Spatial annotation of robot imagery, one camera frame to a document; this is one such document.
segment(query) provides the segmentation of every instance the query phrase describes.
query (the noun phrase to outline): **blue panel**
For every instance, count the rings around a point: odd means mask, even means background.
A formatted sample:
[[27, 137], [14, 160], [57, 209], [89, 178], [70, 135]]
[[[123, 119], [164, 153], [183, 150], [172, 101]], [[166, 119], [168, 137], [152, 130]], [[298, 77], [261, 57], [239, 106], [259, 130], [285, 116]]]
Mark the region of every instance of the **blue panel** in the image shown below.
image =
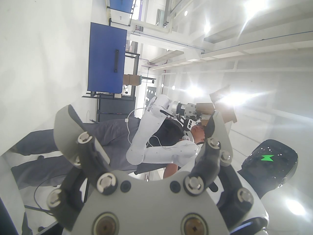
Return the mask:
[[[122, 93], [127, 30], [91, 23], [88, 90]], [[119, 50], [117, 72], [114, 72]]]
[[110, 0], [110, 8], [122, 12], [132, 12], [133, 0]]

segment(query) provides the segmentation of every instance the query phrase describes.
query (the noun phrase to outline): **gray shirt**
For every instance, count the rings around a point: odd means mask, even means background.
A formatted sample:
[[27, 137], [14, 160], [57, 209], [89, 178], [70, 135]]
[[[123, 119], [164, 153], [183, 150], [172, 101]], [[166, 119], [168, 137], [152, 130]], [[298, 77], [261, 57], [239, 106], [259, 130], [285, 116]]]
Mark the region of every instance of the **gray shirt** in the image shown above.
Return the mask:
[[[129, 140], [132, 141], [139, 127], [140, 119], [130, 117], [128, 128]], [[134, 172], [136, 165], [130, 164], [126, 159], [126, 152], [130, 147], [128, 142], [128, 130], [125, 119], [114, 119], [98, 124], [85, 124], [86, 129], [95, 135], [106, 154], [110, 158], [110, 166], [113, 169], [123, 170], [127, 173]]]

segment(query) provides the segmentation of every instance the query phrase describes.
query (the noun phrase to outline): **cardboard box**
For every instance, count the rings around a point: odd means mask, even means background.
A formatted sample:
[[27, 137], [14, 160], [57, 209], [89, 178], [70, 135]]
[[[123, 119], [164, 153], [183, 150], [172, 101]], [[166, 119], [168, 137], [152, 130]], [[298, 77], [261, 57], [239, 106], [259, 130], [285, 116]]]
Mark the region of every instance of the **cardboard box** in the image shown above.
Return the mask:
[[[210, 98], [213, 103], [197, 103], [197, 111], [200, 111], [202, 114], [211, 115], [216, 109], [222, 114], [224, 123], [233, 121], [234, 123], [237, 122], [237, 118], [235, 115], [234, 107], [225, 105], [224, 103], [220, 102], [220, 99], [230, 94], [230, 87], [229, 85], [210, 94]], [[206, 126], [208, 120], [201, 120], [201, 123]]]
[[124, 74], [123, 85], [133, 85], [138, 86], [141, 84], [141, 76], [133, 74]]

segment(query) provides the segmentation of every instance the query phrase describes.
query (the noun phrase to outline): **person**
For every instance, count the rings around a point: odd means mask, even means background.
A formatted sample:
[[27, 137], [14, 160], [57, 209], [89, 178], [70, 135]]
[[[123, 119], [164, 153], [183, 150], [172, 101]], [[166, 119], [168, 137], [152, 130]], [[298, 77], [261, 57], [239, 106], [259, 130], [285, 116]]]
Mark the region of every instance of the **person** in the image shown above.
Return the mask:
[[[130, 130], [130, 141], [132, 141], [140, 119], [130, 117], [128, 127]], [[100, 142], [106, 154], [110, 158], [110, 166], [113, 169], [123, 170], [131, 173], [137, 170], [137, 166], [131, 165], [126, 159], [126, 152], [130, 147], [128, 142], [128, 130], [124, 119], [114, 119], [100, 123], [84, 123], [85, 129], [93, 134]], [[201, 127], [193, 127], [191, 133], [195, 141], [199, 142], [204, 139], [204, 131], [199, 135]], [[154, 134], [159, 138], [150, 139], [151, 146], [171, 146], [176, 144], [183, 137], [181, 124], [173, 119], [166, 119], [160, 129]], [[43, 154], [57, 151], [58, 148], [53, 138], [53, 130], [35, 131], [28, 134], [14, 147], [11, 152], [22, 155]], [[57, 186], [62, 183], [66, 174], [71, 170], [73, 165], [62, 156], [39, 158], [35, 161], [25, 162], [21, 165], [11, 168], [13, 176], [19, 189], [28, 186]], [[177, 171], [177, 166], [167, 164], [166, 176], [170, 176]]]

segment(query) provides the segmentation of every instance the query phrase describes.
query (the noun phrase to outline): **metal screw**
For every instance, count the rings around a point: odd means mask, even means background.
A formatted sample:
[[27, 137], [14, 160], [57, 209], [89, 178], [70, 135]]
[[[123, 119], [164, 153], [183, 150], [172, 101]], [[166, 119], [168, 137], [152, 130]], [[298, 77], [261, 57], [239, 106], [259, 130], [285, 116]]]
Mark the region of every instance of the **metal screw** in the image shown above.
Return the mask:
[[251, 195], [250, 191], [245, 187], [242, 187], [238, 190], [237, 196], [240, 202], [249, 202], [253, 204], [253, 196]]
[[79, 135], [77, 141], [80, 144], [88, 143], [92, 139], [92, 136], [88, 134], [88, 132], [83, 132]]
[[197, 214], [188, 214], [181, 223], [183, 235], [207, 235], [207, 225], [202, 217]]
[[79, 160], [79, 156], [76, 157], [75, 162], [74, 162], [74, 166], [80, 166], [80, 160]]
[[201, 187], [201, 184], [196, 177], [191, 177], [189, 180], [188, 186], [191, 189], [199, 189]]
[[110, 186], [115, 186], [116, 177], [112, 173], [104, 173], [101, 175], [97, 181], [97, 190], [100, 193], [103, 193], [104, 189], [109, 188]]
[[230, 153], [225, 151], [225, 152], [222, 152], [222, 155], [221, 155], [221, 158], [222, 160], [230, 160], [231, 156], [230, 156]]
[[115, 235], [119, 231], [119, 221], [112, 213], [104, 213], [95, 221], [94, 235]]
[[184, 188], [192, 195], [200, 195], [204, 190], [204, 182], [200, 177], [187, 176], [184, 180]]
[[218, 146], [219, 146], [219, 141], [216, 140], [216, 139], [214, 139], [214, 138], [211, 138], [211, 140], [210, 140], [210, 145], [211, 145], [212, 147], [218, 147]]
[[47, 198], [47, 205], [49, 208], [57, 207], [61, 201], [59, 199], [59, 194], [62, 192], [60, 188], [54, 189]]

